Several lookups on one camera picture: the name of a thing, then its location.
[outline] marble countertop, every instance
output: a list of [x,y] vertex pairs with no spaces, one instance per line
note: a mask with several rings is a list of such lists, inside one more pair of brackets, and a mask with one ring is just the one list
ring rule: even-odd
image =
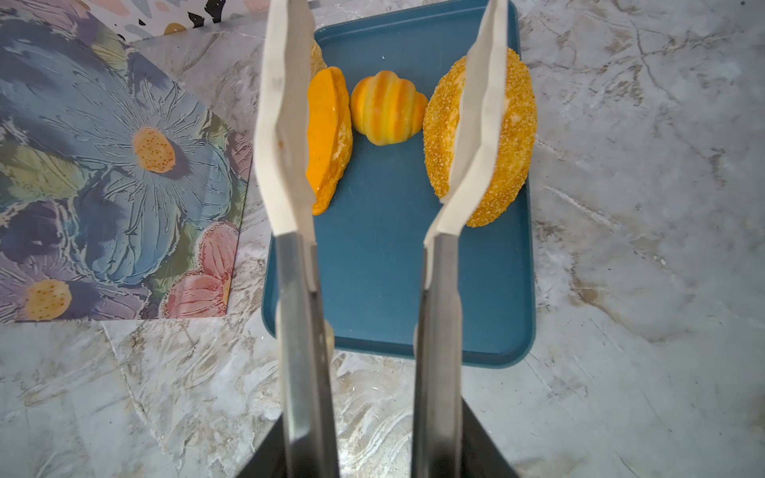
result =
[[[317,26],[420,5],[351,0]],[[463,393],[526,478],[765,470],[765,2],[519,0],[537,335]],[[136,47],[252,133],[265,19]],[[279,414],[252,182],[225,319],[0,326],[2,474],[234,476]],[[408,476],[413,361],[336,351],[344,476]]]

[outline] blue tray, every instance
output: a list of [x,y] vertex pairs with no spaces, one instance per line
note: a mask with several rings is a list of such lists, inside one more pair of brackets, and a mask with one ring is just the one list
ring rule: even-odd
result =
[[[316,32],[327,65],[349,93],[391,70],[428,98],[478,34],[486,0],[456,0],[332,25]],[[519,49],[511,4],[507,44]],[[353,133],[353,153],[329,209],[314,218],[324,318],[338,348],[412,357],[422,276],[422,240],[441,204],[425,170],[422,133],[375,146]],[[531,349],[535,333],[529,190],[489,226],[460,238],[464,363],[504,367]],[[274,334],[278,282],[271,243],[263,321]]]

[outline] tray rim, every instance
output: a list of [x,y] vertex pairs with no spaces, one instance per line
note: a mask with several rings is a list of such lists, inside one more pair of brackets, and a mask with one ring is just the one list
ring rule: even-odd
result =
[[[512,13],[512,21],[515,25],[514,29],[514,40],[515,43],[518,45],[518,50],[516,53],[519,57],[521,57],[521,40],[520,40],[520,32],[519,32],[519,25],[518,25],[518,11],[516,9],[516,6],[513,4],[512,0],[508,0],[508,12]],[[435,11],[435,14],[433,12],[428,14],[429,18],[433,17],[441,17],[441,16],[449,16],[449,15],[457,15],[464,13],[466,11],[473,11],[473,10],[483,10],[486,8],[487,0],[447,0],[446,2],[440,2],[436,4],[430,4],[430,5],[422,5],[419,7],[414,8],[407,8],[405,10],[399,10],[399,11],[391,11],[388,13],[384,13],[381,15],[374,15],[371,17],[365,17],[365,18],[358,18],[356,20],[350,20],[345,21],[343,23],[338,24],[332,24],[328,25],[326,27],[322,27],[317,29],[314,32],[314,39],[317,43],[321,45],[322,41],[326,41],[331,39],[332,37],[338,37],[343,36],[347,34],[352,34],[356,31],[368,31],[368,30],[374,30],[376,28],[387,28],[390,25],[396,25],[396,24],[405,24],[413,21],[418,21],[422,18],[422,11]],[[379,23],[378,25],[369,28],[364,27],[366,23],[369,23],[370,21],[379,22],[380,18],[384,17],[399,17],[396,21],[391,22],[383,22]],[[486,352],[465,352],[463,350],[462,352],[462,364],[463,366],[473,366],[478,368],[485,368],[485,369],[505,369],[507,367],[511,367],[513,365],[516,365],[517,363],[523,361],[523,359],[526,358],[526,356],[531,351],[532,347],[534,346],[534,342],[536,341],[536,287],[535,287],[535,277],[536,273],[534,270],[534,238],[532,233],[532,219],[531,219],[531,194],[529,192],[529,177],[531,174],[529,173],[529,176],[526,178],[526,182],[523,184],[523,187],[521,188],[520,194],[523,194],[526,197],[526,218],[527,218],[527,224],[526,224],[526,231],[529,235],[529,266],[531,268],[532,277],[531,282],[532,285],[529,288],[531,293],[531,299],[532,299],[532,307],[531,307],[531,331],[530,331],[530,338],[529,342],[526,345],[526,348],[517,356],[514,356],[512,353],[486,353]],[[269,332],[271,337],[276,338],[276,331],[274,327],[271,327],[269,325],[269,321],[266,320],[266,303],[267,301],[270,302],[271,298],[278,297],[278,288],[275,288],[275,274],[276,274],[276,266],[275,266],[275,247],[274,247],[274,236],[271,235],[271,239],[269,241],[269,253],[268,257],[266,259],[266,265],[265,265],[265,277],[263,281],[263,295],[262,295],[262,303],[260,307],[260,316],[263,322],[263,325],[265,329]],[[390,342],[383,342],[378,340],[361,340],[361,339],[350,339],[347,337],[337,337],[335,336],[335,349],[336,350],[346,350],[349,352],[357,352],[357,353],[368,353],[372,355],[380,355],[380,356],[391,356],[391,357],[399,357],[403,359],[414,359],[414,347],[411,345],[402,345],[400,343],[390,343]]]

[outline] tray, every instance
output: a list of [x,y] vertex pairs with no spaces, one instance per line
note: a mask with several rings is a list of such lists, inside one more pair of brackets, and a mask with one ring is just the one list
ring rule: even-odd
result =
[[[349,93],[365,76],[391,70],[428,98],[475,41],[486,0],[455,0],[349,21],[315,34]],[[510,4],[507,41],[519,51]],[[324,318],[336,347],[413,356],[422,276],[422,241],[441,204],[425,170],[422,133],[372,145],[353,132],[353,153],[327,212],[314,218]],[[463,361],[504,367],[531,349],[535,333],[529,190],[489,226],[460,238]],[[278,282],[273,241],[263,292],[263,322],[274,334]]]

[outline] orange toy food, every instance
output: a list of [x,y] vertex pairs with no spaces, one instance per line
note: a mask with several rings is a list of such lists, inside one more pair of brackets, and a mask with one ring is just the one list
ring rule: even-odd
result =
[[359,81],[350,97],[353,127],[373,145],[406,141],[422,129],[428,99],[415,85],[381,71]]
[[353,147],[348,88],[337,67],[316,73],[308,87],[308,169],[316,194],[315,216],[327,210]]
[[[465,57],[457,61],[435,87],[422,128],[425,166],[438,197],[449,192],[449,171],[454,160],[454,134],[460,120],[460,97],[465,85]],[[516,52],[507,49],[505,116],[500,148],[491,185],[473,216],[471,227],[485,226],[505,212],[529,175],[536,134],[536,101],[529,68]]]

